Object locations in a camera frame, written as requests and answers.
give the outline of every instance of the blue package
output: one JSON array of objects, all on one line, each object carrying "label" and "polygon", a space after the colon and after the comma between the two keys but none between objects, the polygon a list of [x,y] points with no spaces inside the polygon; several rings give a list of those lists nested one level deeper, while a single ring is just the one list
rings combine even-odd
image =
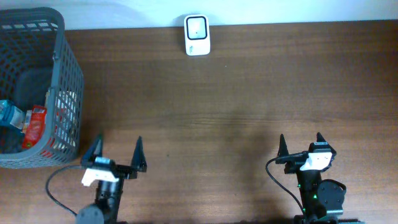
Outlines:
[{"label": "blue package", "polygon": [[0,126],[21,132],[24,127],[25,113],[9,100],[0,100]]}]

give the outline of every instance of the gray plastic basket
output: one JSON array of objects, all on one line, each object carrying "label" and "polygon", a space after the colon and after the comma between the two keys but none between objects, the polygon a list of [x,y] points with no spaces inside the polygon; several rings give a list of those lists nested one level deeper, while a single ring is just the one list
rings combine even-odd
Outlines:
[{"label": "gray plastic basket", "polygon": [[21,150],[23,136],[0,129],[0,166],[31,168],[65,164],[77,155],[83,106],[83,74],[64,36],[61,14],[51,8],[0,11],[0,99],[24,111],[47,103],[40,141]]}]

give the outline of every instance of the white wall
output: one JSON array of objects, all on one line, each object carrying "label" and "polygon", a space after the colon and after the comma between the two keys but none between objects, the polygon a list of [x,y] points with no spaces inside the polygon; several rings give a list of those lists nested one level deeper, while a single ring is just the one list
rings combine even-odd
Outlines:
[{"label": "white wall", "polygon": [[182,26],[206,14],[210,25],[398,19],[398,0],[0,0],[0,9],[52,7],[66,29]]}]

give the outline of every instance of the red snack bag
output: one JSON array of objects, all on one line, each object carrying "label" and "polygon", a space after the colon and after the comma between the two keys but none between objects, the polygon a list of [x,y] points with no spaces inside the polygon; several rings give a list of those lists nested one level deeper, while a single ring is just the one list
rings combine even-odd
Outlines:
[{"label": "red snack bag", "polygon": [[27,127],[24,142],[22,143],[23,149],[30,149],[38,143],[45,130],[46,115],[47,109],[44,106],[33,106],[30,124]]}]

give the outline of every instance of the wooden table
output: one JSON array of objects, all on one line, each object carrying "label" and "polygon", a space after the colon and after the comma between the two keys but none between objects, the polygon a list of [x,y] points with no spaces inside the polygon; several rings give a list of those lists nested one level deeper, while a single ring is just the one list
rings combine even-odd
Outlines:
[{"label": "wooden table", "polygon": [[[85,75],[82,153],[103,131],[105,156],[128,164],[144,138],[149,168],[125,183],[120,220],[280,223],[300,210],[265,164],[281,133],[299,152],[318,131],[337,151],[323,178],[348,188],[343,217],[398,220],[397,21],[211,27],[203,57],[182,28],[66,35]],[[45,195],[55,169],[0,169],[0,223],[74,223]],[[75,211],[95,195],[82,175],[50,186]]]}]

